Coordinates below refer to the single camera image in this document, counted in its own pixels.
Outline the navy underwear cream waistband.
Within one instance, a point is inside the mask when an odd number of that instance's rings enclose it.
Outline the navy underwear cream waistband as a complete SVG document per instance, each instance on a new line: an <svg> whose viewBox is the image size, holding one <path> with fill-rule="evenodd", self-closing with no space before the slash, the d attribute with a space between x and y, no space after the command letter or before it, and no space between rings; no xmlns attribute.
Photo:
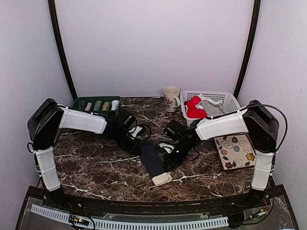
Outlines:
<svg viewBox="0 0 307 230"><path fill-rule="evenodd" d="M163 169L163 163L152 141L141 143L140 160L145 166L152 182L155 186L161 186L170 182L173 178L170 173Z"/></svg>

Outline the grey underwear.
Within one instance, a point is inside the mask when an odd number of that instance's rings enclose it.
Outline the grey underwear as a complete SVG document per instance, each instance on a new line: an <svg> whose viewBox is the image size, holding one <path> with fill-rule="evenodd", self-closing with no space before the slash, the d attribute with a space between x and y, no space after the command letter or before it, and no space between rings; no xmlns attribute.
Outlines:
<svg viewBox="0 0 307 230"><path fill-rule="evenodd" d="M222 101L214 101L209 97L205 97L203 94L199 94L198 96L201 98L198 108L204 109L208 116L215 117L226 113L223 109Z"/></svg>

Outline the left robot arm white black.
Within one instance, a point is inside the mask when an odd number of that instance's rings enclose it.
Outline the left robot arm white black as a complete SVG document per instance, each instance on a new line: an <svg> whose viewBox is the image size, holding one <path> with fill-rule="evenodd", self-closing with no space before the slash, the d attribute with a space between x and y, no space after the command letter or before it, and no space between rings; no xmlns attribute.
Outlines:
<svg viewBox="0 0 307 230"><path fill-rule="evenodd" d="M130 132L136 118L127 110L104 114L99 111L81 111L46 99L28 120L31 152L35 156L38 173L46 189L51 192L49 201L57 209L63 209L68 199L60 191L54 148L63 129L73 129L106 135L117 146L133 156L141 154L141 140Z"/></svg>

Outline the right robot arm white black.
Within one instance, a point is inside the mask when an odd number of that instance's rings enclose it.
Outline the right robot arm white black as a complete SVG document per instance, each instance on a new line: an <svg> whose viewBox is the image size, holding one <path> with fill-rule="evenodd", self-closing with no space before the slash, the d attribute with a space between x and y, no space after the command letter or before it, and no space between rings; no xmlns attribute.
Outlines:
<svg viewBox="0 0 307 230"><path fill-rule="evenodd" d="M275 167L275 157L282 144L278 141L279 122L270 113L274 106L261 104L257 100L227 114L194 120L184 126L176 120L169 122L164 133L177 141L170 153L164 154L163 168L170 171L182 165L190 150L201 141L228 136L236 133L247 133L256 153L253 178L245 204L255 208L265 197L269 177Z"/></svg>

